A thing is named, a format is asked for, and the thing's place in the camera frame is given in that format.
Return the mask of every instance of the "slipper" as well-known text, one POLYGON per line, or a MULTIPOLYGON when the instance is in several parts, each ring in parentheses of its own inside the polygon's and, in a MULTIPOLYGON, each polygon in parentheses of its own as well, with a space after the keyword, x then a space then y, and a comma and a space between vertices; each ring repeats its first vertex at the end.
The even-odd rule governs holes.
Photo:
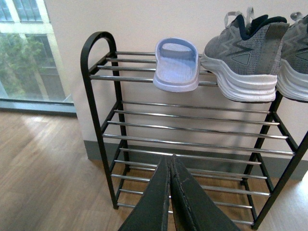
POLYGON ((196 47, 183 39, 165 38, 155 49, 154 85, 165 91, 186 92, 199 84, 199 54, 196 47))

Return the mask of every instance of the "window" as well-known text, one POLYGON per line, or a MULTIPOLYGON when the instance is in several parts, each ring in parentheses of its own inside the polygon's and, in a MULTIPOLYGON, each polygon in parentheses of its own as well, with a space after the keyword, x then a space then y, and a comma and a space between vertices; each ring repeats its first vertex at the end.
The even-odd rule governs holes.
POLYGON ((36 0, 13 0, 21 22, 41 22, 36 0))
POLYGON ((3 22, 13 21, 5 0, 0 0, 0 21, 3 22))
POLYGON ((0 0, 0 107, 47 105, 73 100, 44 0, 0 0))

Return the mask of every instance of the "glass window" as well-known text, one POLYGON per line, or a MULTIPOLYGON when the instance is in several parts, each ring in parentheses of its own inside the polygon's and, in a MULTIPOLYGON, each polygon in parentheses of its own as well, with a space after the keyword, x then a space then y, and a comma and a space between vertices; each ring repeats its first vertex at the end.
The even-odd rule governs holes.
POLYGON ((36 0, 13 0, 21 22, 41 22, 36 0))
POLYGON ((0 0, 0 21, 12 21, 11 13, 5 0, 0 0))
POLYGON ((0 82, 10 99, 66 98, 46 35, 0 36, 0 82))

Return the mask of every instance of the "white sole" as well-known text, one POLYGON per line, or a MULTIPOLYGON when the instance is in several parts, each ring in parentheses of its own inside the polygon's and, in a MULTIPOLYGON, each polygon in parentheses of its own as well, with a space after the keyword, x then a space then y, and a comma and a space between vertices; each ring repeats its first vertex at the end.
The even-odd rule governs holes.
POLYGON ((308 102, 308 74, 295 71, 285 59, 281 59, 277 90, 286 98, 308 102))
POLYGON ((239 75, 224 61, 209 58, 204 53, 201 65, 217 76, 220 91, 232 101, 266 103, 275 100, 275 75, 239 75))

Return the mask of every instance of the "window sill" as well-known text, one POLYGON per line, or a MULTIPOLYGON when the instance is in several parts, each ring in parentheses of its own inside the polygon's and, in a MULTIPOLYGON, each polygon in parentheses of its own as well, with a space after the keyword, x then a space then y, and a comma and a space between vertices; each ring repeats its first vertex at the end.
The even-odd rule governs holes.
POLYGON ((0 99, 0 111, 28 112, 58 116, 77 116, 73 103, 50 103, 0 99))

